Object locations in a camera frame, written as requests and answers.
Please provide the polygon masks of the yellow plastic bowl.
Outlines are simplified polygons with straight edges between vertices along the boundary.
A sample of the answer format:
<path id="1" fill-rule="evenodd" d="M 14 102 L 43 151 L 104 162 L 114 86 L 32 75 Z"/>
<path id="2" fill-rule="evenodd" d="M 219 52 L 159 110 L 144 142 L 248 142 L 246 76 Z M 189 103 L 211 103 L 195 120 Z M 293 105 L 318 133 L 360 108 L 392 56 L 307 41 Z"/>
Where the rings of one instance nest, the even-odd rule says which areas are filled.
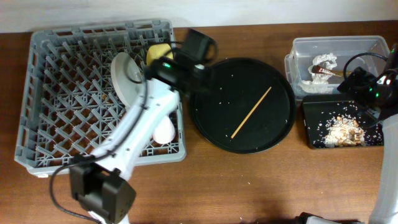
<path id="1" fill-rule="evenodd" d="M 146 65 L 149 67 L 154 60 L 159 59 L 162 56 L 166 56 L 170 59 L 173 59 L 174 56 L 170 50 L 171 50 L 171 47 L 169 44 L 159 43 L 159 44 L 151 45 L 147 51 Z"/>

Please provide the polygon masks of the white paper napkin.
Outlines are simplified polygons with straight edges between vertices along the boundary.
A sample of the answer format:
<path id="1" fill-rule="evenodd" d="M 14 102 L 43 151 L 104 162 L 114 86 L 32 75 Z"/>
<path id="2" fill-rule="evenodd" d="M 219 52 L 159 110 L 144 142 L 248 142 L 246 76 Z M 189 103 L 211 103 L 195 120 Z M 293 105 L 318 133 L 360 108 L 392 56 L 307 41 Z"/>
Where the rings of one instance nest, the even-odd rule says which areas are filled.
<path id="1" fill-rule="evenodd" d="M 299 86 L 306 93 L 330 94 L 332 87 L 329 87 L 328 79 L 332 77 L 331 70 L 337 66 L 337 56 L 333 53 L 316 56 L 312 61 L 312 66 L 308 68 L 312 76 L 310 81 L 301 81 Z"/>

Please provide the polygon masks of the round black serving tray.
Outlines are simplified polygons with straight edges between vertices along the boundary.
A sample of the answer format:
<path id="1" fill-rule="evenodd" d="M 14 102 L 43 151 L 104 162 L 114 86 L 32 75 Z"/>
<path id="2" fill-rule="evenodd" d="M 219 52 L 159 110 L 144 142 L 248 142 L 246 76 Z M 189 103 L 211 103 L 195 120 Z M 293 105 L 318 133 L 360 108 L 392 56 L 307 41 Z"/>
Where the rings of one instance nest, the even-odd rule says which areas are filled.
<path id="1" fill-rule="evenodd" d="M 280 143 L 295 121 L 295 95 L 276 68 L 252 58 L 230 58 L 213 65 L 209 93 L 192 94 L 190 116 L 215 146 L 237 154 L 266 151 Z M 272 90 L 239 133 L 231 135 L 269 87 Z"/>

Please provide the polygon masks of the light grey round plate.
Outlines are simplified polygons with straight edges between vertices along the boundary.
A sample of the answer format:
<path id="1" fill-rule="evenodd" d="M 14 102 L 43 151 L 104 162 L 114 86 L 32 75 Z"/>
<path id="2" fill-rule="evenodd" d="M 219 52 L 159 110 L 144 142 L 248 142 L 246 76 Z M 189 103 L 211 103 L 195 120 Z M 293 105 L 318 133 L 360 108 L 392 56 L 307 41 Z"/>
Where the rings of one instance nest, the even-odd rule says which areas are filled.
<path id="1" fill-rule="evenodd" d="M 120 52 L 111 62 L 111 81 L 116 94 L 128 110 L 133 106 L 137 96 L 141 92 L 143 75 L 137 63 L 132 57 Z"/>

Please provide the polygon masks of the food scraps and rice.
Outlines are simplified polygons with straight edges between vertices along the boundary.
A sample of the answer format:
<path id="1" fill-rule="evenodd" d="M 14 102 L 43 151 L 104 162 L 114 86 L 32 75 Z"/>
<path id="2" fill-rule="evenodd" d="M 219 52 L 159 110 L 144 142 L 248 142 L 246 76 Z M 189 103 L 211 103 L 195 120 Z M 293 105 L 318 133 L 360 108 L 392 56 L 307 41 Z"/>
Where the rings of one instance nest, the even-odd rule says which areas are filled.
<path id="1" fill-rule="evenodd" d="M 308 143 L 314 149 L 382 146 L 382 125 L 370 113 L 344 106 L 339 111 L 321 111 L 307 123 Z"/>

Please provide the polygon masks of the grey plastic dishwasher rack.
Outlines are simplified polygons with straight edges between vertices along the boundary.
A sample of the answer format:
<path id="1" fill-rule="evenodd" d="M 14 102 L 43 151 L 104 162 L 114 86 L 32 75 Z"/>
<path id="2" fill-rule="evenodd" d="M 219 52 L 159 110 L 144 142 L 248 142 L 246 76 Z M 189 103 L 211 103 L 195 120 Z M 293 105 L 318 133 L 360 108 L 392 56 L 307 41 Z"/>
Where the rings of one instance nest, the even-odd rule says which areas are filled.
<path id="1" fill-rule="evenodd" d="M 14 159 L 48 177 L 88 155 L 125 113 L 111 81 L 120 52 L 139 67 L 150 44 L 174 41 L 168 20 L 42 30 L 32 34 Z"/>

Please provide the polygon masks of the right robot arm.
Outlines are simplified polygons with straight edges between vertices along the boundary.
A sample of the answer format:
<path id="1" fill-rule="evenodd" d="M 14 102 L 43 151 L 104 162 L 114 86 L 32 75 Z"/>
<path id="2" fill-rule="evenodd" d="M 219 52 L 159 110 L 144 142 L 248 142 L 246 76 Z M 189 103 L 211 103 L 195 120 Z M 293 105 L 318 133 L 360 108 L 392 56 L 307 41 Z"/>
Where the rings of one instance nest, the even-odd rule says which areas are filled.
<path id="1" fill-rule="evenodd" d="M 386 62 L 383 71 L 375 76 L 356 67 L 351 75 L 347 75 L 348 65 L 367 55 L 383 59 Z M 382 123 L 384 158 L 379 195 L 369 223 L 397 223 L 397 44 L 393 45 L 388 57 L 372 52 L 351 57 L 343 68 L 343 78 L 338 86 L 339 95 L 310 95 L 303 98 L 302 104 L 314 109 L 349 100 L 357 103 L 364 112 L 379 110 L 379 117 L 369 127 Z"/>

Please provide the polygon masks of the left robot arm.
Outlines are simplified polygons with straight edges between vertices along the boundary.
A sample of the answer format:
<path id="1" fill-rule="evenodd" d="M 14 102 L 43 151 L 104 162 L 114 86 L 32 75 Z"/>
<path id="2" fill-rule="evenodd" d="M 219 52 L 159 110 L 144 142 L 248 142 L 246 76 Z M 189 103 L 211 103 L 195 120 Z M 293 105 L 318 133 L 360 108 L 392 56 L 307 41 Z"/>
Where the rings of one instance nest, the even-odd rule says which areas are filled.
<path id="1" fill-rule="evenodd" d="M 180 103 L 180 94 L 208 92 L 218 55 L 211 37 L 190 29 L 179 47 L 146 68 L 142 89 L 116 129 L 89 156 L 76 155 L 67 166 L 72 198 L 95 223 L 127 223 L 136 191 L 128 180 L 160 122 Z"/>

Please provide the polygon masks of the pink plastic cup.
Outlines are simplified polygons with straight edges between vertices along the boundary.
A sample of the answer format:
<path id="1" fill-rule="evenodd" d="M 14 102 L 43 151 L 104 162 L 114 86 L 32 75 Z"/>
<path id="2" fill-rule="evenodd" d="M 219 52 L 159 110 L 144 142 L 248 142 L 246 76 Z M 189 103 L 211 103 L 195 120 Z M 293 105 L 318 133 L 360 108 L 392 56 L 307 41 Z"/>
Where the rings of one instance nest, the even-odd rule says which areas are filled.
<path id="1" fill-rule="evenodd" d="M 169 116 L 165 116 L 154 130 L 153 140 L 158 144 L 172 142 L 175 137 L 175 127 Z"/>

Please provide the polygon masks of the clear plastic waste bin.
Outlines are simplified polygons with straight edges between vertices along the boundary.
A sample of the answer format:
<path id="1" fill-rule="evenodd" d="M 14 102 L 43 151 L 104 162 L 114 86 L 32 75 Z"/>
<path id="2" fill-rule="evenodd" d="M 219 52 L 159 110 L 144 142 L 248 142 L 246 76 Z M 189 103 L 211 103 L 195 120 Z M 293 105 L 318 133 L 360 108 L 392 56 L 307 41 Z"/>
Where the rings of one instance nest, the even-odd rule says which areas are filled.
<path id="1" fill-rule="evenodd" d="M 296 100 L 302 101 L 307 95 L 339 93 L 337 87 L 344 78 L 312 74 L 312 65 L 341 72 L 351 57 L 366 52 L 388 57 L 390 50 L 385 39 L 378 35 L 294 39 L 292 50 L 284 62 L 287 80 Z"/>

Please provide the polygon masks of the wooden chopstick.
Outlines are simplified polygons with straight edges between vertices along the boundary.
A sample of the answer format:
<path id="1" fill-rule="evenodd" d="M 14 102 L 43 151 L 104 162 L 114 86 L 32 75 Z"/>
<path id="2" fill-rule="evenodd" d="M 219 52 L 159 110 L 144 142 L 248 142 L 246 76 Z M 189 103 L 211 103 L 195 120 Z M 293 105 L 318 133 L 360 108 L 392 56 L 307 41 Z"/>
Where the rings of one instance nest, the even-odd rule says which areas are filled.
<path id="1" fill-rule="evenodd" d="M 231 139 L 234 139 L 234 137 L 239 133 L 240 129 L 244 126 L 244 124 L 247 122 L 247 120 L 251 117 L 253 112 L 257 109 L 257 107 L 262 103 L 264 98 L 267 96 L 267 94 L 272 90 L 272 87 L 270 86 L 267 91 L 260 97 L 260 99 L 256 102 L 256 104 L 251 108 L 249 113 L 245 116 L 245 118 L 241 121 L 239 126 L 236 128 L 234 133 L 231 135 Z"/>

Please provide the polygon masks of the black rectangular tray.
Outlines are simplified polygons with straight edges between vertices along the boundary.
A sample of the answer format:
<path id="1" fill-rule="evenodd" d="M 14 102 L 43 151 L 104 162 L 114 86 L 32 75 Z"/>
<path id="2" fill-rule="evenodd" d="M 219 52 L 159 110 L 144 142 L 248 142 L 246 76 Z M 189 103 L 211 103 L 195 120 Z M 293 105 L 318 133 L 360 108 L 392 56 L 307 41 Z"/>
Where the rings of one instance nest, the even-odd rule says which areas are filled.
<path id="1" fill-rule="evenodd" d="M 377 113 L 361 109 L 346 95 L 308 95 L 302 101 L 308 146 L 382 146 L 382 124 Z"/>

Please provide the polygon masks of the brown snack wrapper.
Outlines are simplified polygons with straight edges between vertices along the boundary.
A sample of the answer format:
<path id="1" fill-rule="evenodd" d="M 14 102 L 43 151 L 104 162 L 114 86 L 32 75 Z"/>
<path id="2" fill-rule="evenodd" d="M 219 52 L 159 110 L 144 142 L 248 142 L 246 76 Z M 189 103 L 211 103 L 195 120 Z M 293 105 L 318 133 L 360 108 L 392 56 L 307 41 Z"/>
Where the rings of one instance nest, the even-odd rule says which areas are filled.
<path id="1" fill-rule="evenodd" d="M 324 75 L 334 75 L 334 76 L 339 76 L 339 77 L 343 76 L 343 72 L 341 72 L 341 71 L 329 70 L 329 69 L 323 68 L 319 65 L 312 65 L 310 67 L 310 71 L 312 73 L 320 73 L 320 74 L 324 74 Z"/>

